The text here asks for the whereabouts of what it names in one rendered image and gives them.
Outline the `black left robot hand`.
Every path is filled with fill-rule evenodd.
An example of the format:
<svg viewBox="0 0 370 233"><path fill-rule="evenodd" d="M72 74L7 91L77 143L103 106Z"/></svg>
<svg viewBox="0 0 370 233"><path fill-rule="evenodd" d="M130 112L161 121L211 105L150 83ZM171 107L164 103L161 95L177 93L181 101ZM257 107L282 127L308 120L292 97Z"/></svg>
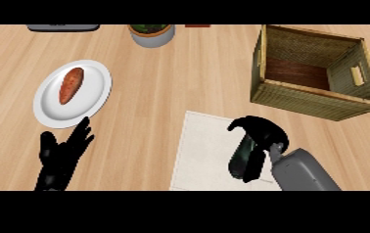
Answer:
<svg viewBox="0 0 370 233"><path fill-rule="evenodd" d="M80 158L94 140L90 132L90 119L84 117L65 142L56 142L50 131L40 135L41 170L37 177L37 191L63 191L66 189Z"/></svg>

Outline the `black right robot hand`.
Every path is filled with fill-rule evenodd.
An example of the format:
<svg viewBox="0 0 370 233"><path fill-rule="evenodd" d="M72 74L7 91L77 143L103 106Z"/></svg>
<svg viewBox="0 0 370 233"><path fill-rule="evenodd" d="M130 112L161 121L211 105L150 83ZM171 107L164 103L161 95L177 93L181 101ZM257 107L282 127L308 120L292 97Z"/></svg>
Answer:
<svg viewBox="0 0 370 233"><path fill-rule="evenodd" d="M265 118L260 116L245 116L236 118L227 130L232 131L236 127L242 127L246 135L251 136L257 143L257 150L262 152L264 159L270 158L268 149L273 143L282 144L282 154L289 146L289 139L283 129Z"/></svg>

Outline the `white placemat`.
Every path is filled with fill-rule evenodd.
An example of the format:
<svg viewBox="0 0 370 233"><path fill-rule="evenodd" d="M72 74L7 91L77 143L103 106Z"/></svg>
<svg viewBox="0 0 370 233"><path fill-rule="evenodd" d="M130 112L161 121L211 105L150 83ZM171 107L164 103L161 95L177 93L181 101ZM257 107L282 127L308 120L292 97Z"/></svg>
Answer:
<svg viewBox="0 0 370 233"><path fill-rule="evenodd" d="M178 191L279 191L265 158L260 179L245 183L229 172L229 161L245 136L237 127L227 130L232 119L186 112L174 166L171 190Z"/></svg>

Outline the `green wicker basket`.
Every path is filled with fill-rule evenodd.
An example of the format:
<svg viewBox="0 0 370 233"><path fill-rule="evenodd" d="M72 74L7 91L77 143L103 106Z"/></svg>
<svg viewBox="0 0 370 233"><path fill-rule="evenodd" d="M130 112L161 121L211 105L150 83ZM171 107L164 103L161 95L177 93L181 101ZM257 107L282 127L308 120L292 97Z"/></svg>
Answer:
<svg viewBox="0 0 370 233"><path fill-rule="evenodd" d="M254 51L251 101L333 121L370 113L364 39L265 24Z"/></svg>

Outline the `white oval plate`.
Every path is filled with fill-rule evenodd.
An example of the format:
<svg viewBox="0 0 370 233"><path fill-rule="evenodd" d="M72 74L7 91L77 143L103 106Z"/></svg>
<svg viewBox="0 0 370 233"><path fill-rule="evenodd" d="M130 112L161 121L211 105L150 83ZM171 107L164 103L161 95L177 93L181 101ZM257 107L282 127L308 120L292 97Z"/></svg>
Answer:
<svg viewBox="0 0 370 233"><path fill-rule="evenodd" d="M68 63L38 86L34 97L37 121L50 128L77 125L103 107L111 86L111 72L100 62L80 60Z"/></svg>

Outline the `orange sweet potato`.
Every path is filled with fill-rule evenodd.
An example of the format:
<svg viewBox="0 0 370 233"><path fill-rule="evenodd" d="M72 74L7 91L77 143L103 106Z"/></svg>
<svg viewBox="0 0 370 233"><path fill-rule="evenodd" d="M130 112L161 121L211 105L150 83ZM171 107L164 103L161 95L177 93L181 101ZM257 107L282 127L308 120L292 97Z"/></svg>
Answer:
<svg viewBox="0 0 370 233"><path fill-rule="evenodd" d="M83 81L84 81L84 70L81 68L74 68L66 73L62 80L61 88L59 88L59 104L61 105L65 105L71 101L83 85Z"/></svg>

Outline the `grey potted plant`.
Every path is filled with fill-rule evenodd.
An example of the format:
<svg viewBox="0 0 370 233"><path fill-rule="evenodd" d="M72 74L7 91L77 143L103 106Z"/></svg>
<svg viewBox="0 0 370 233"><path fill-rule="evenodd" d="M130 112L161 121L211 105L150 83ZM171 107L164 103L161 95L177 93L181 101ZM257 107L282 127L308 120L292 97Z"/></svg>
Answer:
<svg viewBox="0 0 370 233"><path fill-rule="evenodd" d="M153 33L139 32L131 25L127 27L136 44L145 48L159 48L171 42L175 36L175 26L173 24L168 24L158 32Z"/></svg>

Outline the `dark grey appliance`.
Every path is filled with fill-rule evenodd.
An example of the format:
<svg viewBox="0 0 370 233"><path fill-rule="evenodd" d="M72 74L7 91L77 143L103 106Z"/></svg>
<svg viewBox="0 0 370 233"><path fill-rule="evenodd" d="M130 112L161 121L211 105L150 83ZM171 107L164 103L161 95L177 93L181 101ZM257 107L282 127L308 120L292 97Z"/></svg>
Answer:
<svg viewBox="0 0 370 233"><path fill-rule="evenodd" d="M100 28L99 24L27 24L35 32L86 32Z"/></svg>

